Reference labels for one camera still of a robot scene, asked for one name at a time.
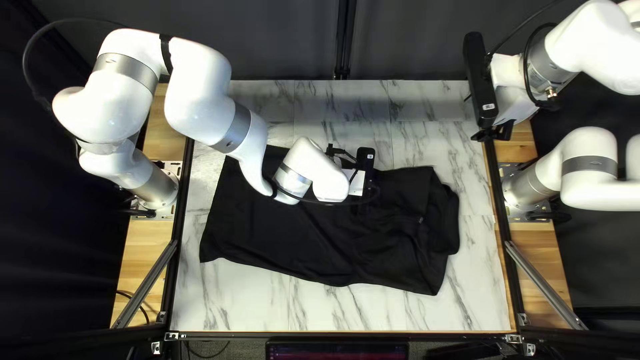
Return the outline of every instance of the black metal rail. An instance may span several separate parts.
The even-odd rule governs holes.
[[[511,297],[511,307],[514,316],[516,316],[516,328],[520,328],[520,321],[517,320],[519,313],[524,313],[524,303],[522,302],[522,292],[520,292],[520,281],[518,280],[518,266],[507,253],[505,242],[511,241],[511,230],[509,229],[509,219],[507,217],[506,208],[502,205],[504,198],[502,197],[502,181],[498,170],[497,155],[495,153],[495,144],[493,139],[489,138],[484,142],[484,152],[489,168],[489,179],[492,186],[493,203],[495,204],[496,221],[498,222],[498,230],[500,230],[500,241],[502,243],[502,256],[504,257],[504,266],[507,272],[507,282],[509,283],[509,294]]]

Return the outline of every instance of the folded garment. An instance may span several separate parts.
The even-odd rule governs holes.
[[[267,146],[266,177],[287,151]],[[437,294],[447,258],[460,244],[458,196],[432,167],[374,170],[372,180],[380,195],[364,205],[292,206],[256,192],[227,156],[200,261],[225,258],[331,286],[367,283]]]

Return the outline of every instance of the white marble surface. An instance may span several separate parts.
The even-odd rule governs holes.
[[[290,147],[295,138],[309,136],[321,147],[332,142],[353,153],[361,146],[373,147],[375,167],[380,170],[433,165],[442,182],[460,196],[460,250],[449,257],[436,296],[371,284],[336,288],[225,259],[200,264],[200,237],[224,156],[196,143],[171,328],[508,330],[482,149],[468,140],[476,130],[474,123],[453,110],[458,101],[461,108],[465,87],[462,81],[232,82],[231,94],[237,101],[252,110],[260,108],[257,112],[272,121],[268,140],[272,145]],[[417,89],[423,92],[417,95]],[[422,98],[449,105],[440,110],[432,105],[428,113],[433,116],[423,116],[424,108],[415,105],[412,110],[419,103],[416,99]],[[394,115],[394,104],[401,103]]]
[[[389,80],[391,121],[463,121],[466,81]]]

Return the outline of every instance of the black cable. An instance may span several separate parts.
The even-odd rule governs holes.
[[[528,68],[528,60],[529,60],[529,50],[531,49],[531,43],[533,42],[533,39],[536,37],[536,35],[544,30],[545,28],[553,28],[554,26],[556,26],[557,24],[555,22],[548,22],[546,24],[542,24],[540,26],[538,26],[532,33],[531,35],[529,35],[529,38],[527,39],[527,43],[524,45],[524,53],[522,54],[522,74],[524,76],[524,88],[525,91],[527,92],[527,96],[529,97],[529,100],[531,100],[531,102],[533,102],[536,106],[542,108],[545,105],[545,101],[540,101],[537,100],[535,97],[533,97],[533,94],[531,93],[531,87],[529,86],[529,68]]]
[[[349,185],[351,185],[351,182],[353,181],[353,178],[356,177],[356,174],[358,173],[358,169],[356,169],[353,174],[351,175],[351,178],[349,179]]]
[[[378,188],[375,184],[373,184],[371,182],[371,180],[369,182],[369,188],[374,188],[376,190],[376,193],[374,195],[371,195],[370,197],[368,197],[366,199],[360,199],[360,200],[348,201],[348,202],[330,202],[330,201],[320,201],[320,200],[314,200],[314,199],[305,199],[303,197],[299,197],[297,195],[293,195],[292,193],[288,192],[287,190],[284,190],[278,184],[276,184],[276,186],[278,187],[278,190],[280,190],[282,193],[284,193],[285,195],[290,196],[290,197],[292,197],[294,199],[300,200],[302,202],[307,202],[309,204],[317,204],[317,205],[325,205],[325,206],[352,206],[352,205],[368,204],[368,203],[372,202],[373,200],[375,200],[378,196],[380,196],[380,188]]]
[[[564,0],[552,1],[551,3],[546,4],[545,6],[540,8],[540,10],[538,10],[537,12],[534,12],[531,16],[526,18],[523,22],[520,23],[520,25],[518,25],[515,29],[511,30],[511,32],[506,37],[504,37],[496,46],[494,46],[491,51],[489,51],[489,53],[487,54],[488,61],[491,62],[491,58],[493,57],[493,54],[495,54],[504,45],[504,43],[506,43],[513,35],[515,35],[518,31],[520,31],[520,29],[522,29],[526,24],[528,24],[530,21],[535,19],[541,13],[547,11],[548,9],[554,7],[555,5],[558,5],[559,3],[562,3],[563,1]]]
[[[127,294],[126,292],[124,292],[122,290],[116,290],[116,294],[122,295],[124,297],[129,298],[129,300],[131,300],[131,295]],[[151,324],[151,322],[149,321],[149,315],[147,315],[147,312],[142,307],[142,305],[140,306],[140,311],[142,311],[142,314],[145,315],[145,319],[147,320],[147,325]]]
[[[141,210],[141,209],[118,209],[119,213],[130,214],[131,216],[139,216],[139,217],[148,217],[154,218],[156,217],[155,210]]]
[[[49,113],[57,123],[60,123],[60,122],[58,121],[58,118],[56,118],[55,114],[53,113],[53,109],[51,108],[51,103],[42,94],[40,94],[40,92],[36,89],[33,79],[31,79],[31,73],[29,71],[29,56],[31,55],[31,51],[33,50],[33,46],[36,43],[36,41],[38,41],[38,39],[40,39],[42,35],[44,35],[46,32],[55,28],[59,24],[63,24],[65,22],[78,22],[78,21],[93,21],[93,22],[101,22],[105,24],[117,25],[123,28],[127,27],[119,22],[110,21],[110,20],[89,19],[84,17],[69,17],[66,19],[52,21],[46,24],[45,26],[38,29],[38,31],[36,31],[35,34],[31,36],[29,41],[27,41],[27,45],[24,47],[24,52],[22,53],[22,75],[24,75],[24,80],[29,86],[29,89],[31,89],[31,95],[33,96],[34,100],[38,104],[40,104],[42,108],[44,108],[44,110],[47,113]],[[65,134],[67,134],[67,136],[73,139],[74,146],[75,146],[76,159],[78,159],[79,149],[76,141],[78,140],[78,138],[75,135],[73,135],[71,132],[69,132],[69,130],[67,130],[64,126],[62,126],[62,128],[64,129]]]
[[[199,357],[201,359],[213,359],[214,357],[222,354],[222,352],[225,351],[225,349],[227,348],[227,346],[229,346],[230,343],[231,343],[231,341],[227,341],[225,346],[223,346],[222,349],[219,352],[217,352],[217,353],[215,353],[213,355],[204,356],[204,355],[200,355],[197,352],[193,351],[191,349],[191,347],[189,346],[189,342],[188,341],[184,342],[184,344],[187,346],[187,356],[189,356],[190,354],[193,354],[193,355],[196,355],[197,357]]]

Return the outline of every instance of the metal post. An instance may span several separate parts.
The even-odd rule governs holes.
[[[128,324],[133,319],[133,316],[138,311],[138,308],[145,300],[145,297],[147,297],[147,294],[151,290],[151,287],[153,287],[153,285],[156,283],[156,280],[160,276],[160,273],[169,262],[169,260],[171,260],[171,256],[175,252],[177,244],[178,240],[172,240],[164,248],[162,254],[160,254],[160,257],[158,258],[158,260],[156,260],[154,266],[151,267],[151,270],[149,270],[147,276],[145,276],[140,286],[138,286],[136,293],[133,294],[131,299],[129,299],[129,302],[120,313],[120,316],[118,316],[116,322],[113,323],[113,329],[121,329],[128,326]]]
[[[556,312],[569,324],[569,326],[574,330],[589,330],[582,323],[580,318],[573,312],[573,310],[567,306],[567,304],[562,300],[560,295],[556,293],[556,291],[549,285],[549,283],[545,280],[544,277],[536,270],[536,268],[528,262],[527,259],[522,255],[522,253],[515,246],[513,241],[505,241],[504,248],[507,250],[507,253],[511,256],[513,261],[529,276],[531,281],[542,291],[542,295],[545,296],[549,304],[556,310]]]

